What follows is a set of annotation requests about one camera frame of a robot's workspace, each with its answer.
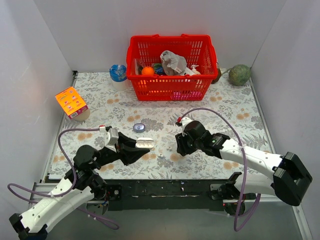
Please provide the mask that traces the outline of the white earbud charging case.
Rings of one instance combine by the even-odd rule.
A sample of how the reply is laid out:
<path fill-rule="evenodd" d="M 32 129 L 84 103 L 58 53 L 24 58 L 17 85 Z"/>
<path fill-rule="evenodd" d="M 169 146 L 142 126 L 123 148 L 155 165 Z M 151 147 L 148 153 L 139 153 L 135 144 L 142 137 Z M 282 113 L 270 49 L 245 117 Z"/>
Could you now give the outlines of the white earbud charging case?
<path fill-rule="evenodd" d="M 155 141 L 150 137 L 139 137 L 135 142 L 135 147 L 139 149 L 152 149 Z"/>

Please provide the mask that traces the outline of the purple earbud charging case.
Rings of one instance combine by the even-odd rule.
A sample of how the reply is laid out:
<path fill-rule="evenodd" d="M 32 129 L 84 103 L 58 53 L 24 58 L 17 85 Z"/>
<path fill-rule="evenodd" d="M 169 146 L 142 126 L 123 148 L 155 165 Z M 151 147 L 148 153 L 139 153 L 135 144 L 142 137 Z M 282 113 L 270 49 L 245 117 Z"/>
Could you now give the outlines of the purple earbud charging case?
<path fill-rule="evenodd" d="M 146 126 L 143 123 L 135 123 L 133 125 L 133 131 L 136 133 L 143 133 L 146 130 Z"/>

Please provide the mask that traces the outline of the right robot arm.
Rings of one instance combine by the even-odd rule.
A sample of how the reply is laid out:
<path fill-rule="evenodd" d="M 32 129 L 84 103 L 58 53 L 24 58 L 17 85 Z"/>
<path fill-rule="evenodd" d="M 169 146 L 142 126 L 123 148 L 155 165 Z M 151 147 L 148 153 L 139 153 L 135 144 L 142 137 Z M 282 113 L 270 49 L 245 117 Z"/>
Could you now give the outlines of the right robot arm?
<path fill-rule="evenodd" d="M 181 156 L 202 151 L 208 156 L 242 164 L 258 171 L 249 176 L 235 172 L 222 185 L 211 187 L 213 199 L 236 200 L 241 195 L 265 194 L 278 197 L 290 206 L 299 206 L 313 178 L 300 158 L 267 153 L 252 147 L 241 147 L 234 139 L 222 133 L 211 134 L 199 121 L 188 117 L 176 123 L 182 132 L 176 134 L 177 152 Z"/>

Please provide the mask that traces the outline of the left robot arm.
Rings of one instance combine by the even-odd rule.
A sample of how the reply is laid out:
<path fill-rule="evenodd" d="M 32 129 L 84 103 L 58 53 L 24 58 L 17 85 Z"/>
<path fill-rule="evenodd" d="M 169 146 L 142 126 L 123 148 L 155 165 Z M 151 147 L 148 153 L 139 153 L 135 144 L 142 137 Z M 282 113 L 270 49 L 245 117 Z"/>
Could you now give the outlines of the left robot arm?
<path fill-rule="evenodd" d="M 52 190 L 41 193 L 42 199 L 29 210 L 9 218 L 19 239 L 44 240 L 57 223 L 82 204 L 92 199 L 108 201 L 110 187 L 96 171 L 117 160 L 125 166 L 131 165 L 154 147 L 154 140 L 149 137 L 132 139 L 114 128 L 104 134 L 102 149 L 82 145 L 76 151 L 71 169 Z"/>

